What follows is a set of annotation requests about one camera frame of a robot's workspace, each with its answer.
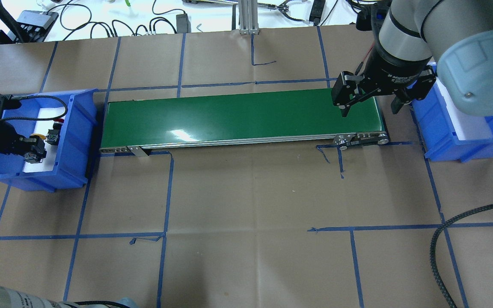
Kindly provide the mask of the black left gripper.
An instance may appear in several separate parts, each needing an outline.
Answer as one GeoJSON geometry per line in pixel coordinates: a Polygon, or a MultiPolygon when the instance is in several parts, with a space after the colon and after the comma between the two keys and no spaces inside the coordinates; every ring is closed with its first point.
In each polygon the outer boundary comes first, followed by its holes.
{"type": "Polygon", "coordinates": [[[41,163],[47,156],[45,142],[39,138],[24,138],[21,141],[23,137],[11,124],[0,122],[0,154],[23,155],[27,163],[41,163]]]}

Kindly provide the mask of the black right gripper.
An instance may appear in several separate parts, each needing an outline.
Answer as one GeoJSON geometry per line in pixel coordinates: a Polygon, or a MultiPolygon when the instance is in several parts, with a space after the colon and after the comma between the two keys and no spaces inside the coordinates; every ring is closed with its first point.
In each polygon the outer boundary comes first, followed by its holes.
{"type": "Polygon", "coordinates": [[[331,90],[333,105],[347,117],[350,108],[374,95],[391,95],[394,115],[416,100],[425,96],[436,82],[436,74],[428,59],[408,61],[395,57],[386,51],[379,39],[368,53],[364,71],[360,75],[341,72],[331,90]]]}

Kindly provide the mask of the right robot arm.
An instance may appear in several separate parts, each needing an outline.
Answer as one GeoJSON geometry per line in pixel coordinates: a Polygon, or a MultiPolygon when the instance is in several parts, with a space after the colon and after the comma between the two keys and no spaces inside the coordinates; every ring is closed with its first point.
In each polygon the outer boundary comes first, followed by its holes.
{"type": "Polygon", "coordinates": [[[380,0],[358,8],[356,28],[374,43],[362,72],[340,73],[333,104],[350,108],[394,95],[393,113],[423,100],[436,80],[472,116],[493,116],[493,0],[380,0]]]}

